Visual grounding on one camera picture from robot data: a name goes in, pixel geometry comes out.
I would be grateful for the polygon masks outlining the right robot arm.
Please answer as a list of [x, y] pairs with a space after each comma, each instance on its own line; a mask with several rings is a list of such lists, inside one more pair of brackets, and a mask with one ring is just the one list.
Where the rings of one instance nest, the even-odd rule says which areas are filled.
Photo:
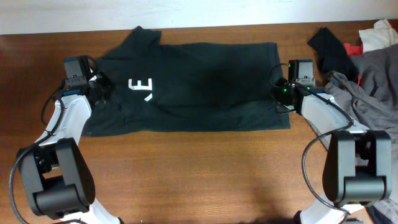
[[[272, 92], [279, 104], [303, 116], [317, 132], [301, 158], [303, 178], [315, 201], [295, 214], [295, 223], [348, 223], [352, 213], [389, 198], [390, 135], [358, 123], [322, 90], [282, 80], [272, 85]], [[313, 189], [306, 170], [307, 154], [317, 141], [328, 149], [322, 194]]]

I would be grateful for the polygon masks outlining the black Nike t-shirt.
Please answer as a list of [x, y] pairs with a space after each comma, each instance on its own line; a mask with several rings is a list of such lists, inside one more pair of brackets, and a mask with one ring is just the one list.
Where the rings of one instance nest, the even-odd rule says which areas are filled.
[[97, 60], [102, 95], [85, 136], [289, 128], [272, 97], [282, 77], [276, 43], [167, 45], [161, 37], [136, 27]]

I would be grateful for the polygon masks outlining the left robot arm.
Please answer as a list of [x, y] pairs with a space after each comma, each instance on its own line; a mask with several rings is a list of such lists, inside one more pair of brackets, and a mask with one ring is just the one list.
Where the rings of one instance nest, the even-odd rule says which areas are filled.
[[22, 179], [30, 209], [55, 223], [121, 223], [96, 199], [93, 176], [78, 143], [91, 107], [85, 96], [88, 79], [74, 75], [64, 79], [55, 92], [55, 110], [32, 145], [18, 151], [9, 176], [9, 198], [15, 216], [14, 175]]

